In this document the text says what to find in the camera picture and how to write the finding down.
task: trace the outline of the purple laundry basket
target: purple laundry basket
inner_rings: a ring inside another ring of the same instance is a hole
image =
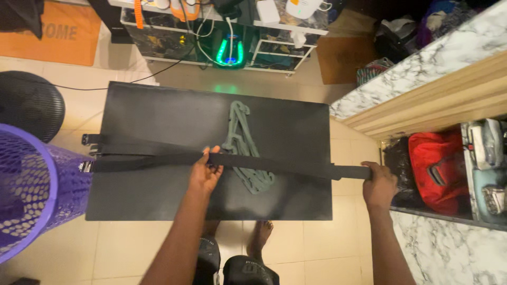
[[[86,210],[91,174],[66,149],[0,124],[0,264]]]

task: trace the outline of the orange doormat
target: orange doormat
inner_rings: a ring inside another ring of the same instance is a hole
[[[31,31],[1,32],[0,55],[92,66],[100,18],[88,6],[44,2],[42,39]]]
[[[355,83],[357,69],[378,58],[371,37],[320,37],[315,49],[324,84]]]

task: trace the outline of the bare foot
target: bare foot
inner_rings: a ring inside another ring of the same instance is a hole
[[[202,229],[202,235],[208,235],[215,237],[216,229],[219,227],[220,221],[204,221],[204,227]]]
[[[266,241],[268,241],[272,230],[273,223],[271,221],[257,221],[250,238],[250,243],[246,247],[246,254],[262,262],[262,248],[266,244]]]

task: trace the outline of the red bag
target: red bag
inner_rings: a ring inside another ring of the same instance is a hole
[[[436,212],[456,214],[457,197],[469,195],[461,132],[413,134],[409,153],[422,200]]]

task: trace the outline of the black fan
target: black fan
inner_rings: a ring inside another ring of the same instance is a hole
[[[0,73],[0,123],[23,129],[48,143],[64,116],[63,97],[49,81],[28,72]]]

